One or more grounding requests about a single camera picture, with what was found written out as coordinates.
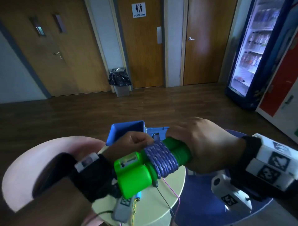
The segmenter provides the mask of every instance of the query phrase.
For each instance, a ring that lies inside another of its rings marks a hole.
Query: green tube
[[[192,156],[185,143],[171,137],[162,141],[171,151],[179,166],[191,160]],[[157,180],[157,173],[144,150],[134,152],[114,162],[118,185],[124,198],[129,199]]]

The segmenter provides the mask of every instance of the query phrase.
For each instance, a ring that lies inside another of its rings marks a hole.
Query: pink wire
[[[180,197],[176,194],[176,192],[169,186],[169,188],[172,190],[172,192],[177,196],[178,198],[178,206],[177,206],[177,209],[175,211],[175,216],[174,216],[174,219],[173,221],[175,220],[175,217],[176,217],[176,214],[178,212],[178,209],[179,209],[179,206],[180,206]]]

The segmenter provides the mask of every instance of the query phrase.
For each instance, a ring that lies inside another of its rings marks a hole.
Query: blue rope
[[[166,177],[179,168],[177,160],[161,140],[154,141],[144,150],[156,170],[158,179]]]

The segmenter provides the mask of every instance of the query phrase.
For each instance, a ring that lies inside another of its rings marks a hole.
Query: white wrist mount
[[[261,148],[245,171],[256,177],[256,182],[266,182],[270,186],[285,192],[298,179],[298,152],[284,144],[273,141],[263,135],[253,137],[261,139]],[[249,213],[252,211],[250,197],[231,184],[231,179],[218,174],[212,179],[211,190],[229,210]]]

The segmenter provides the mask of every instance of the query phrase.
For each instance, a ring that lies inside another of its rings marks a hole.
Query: black cable
[[[113,213],[113,211],[112,210],[106,210],[106,211],[99,212],[98,214],[96,214],[95,216],[93,216],[89,220],[87,220],[87,222],[84,223],[84,226],[86,226],[87,224],[89,224],[91,221],[93,221],[95,218],[97,218],[99,215],[101,215],[103,213]]]
[[[168,207],[170,208],[170,210],[171,210],[171,212],[172,212],[172,214],[173,214],[173,217],[175,216],[175,214],[173,213],[173,211],[172,211],[172,208],[170,207],[170,205],[168,204],[168,202],[166,201],[166,199],[164,198],[164,196],[160,193],[160,195],[162,196],[162,198],[164,199],[164,201],[166,202],[166,204],[168,205]]]

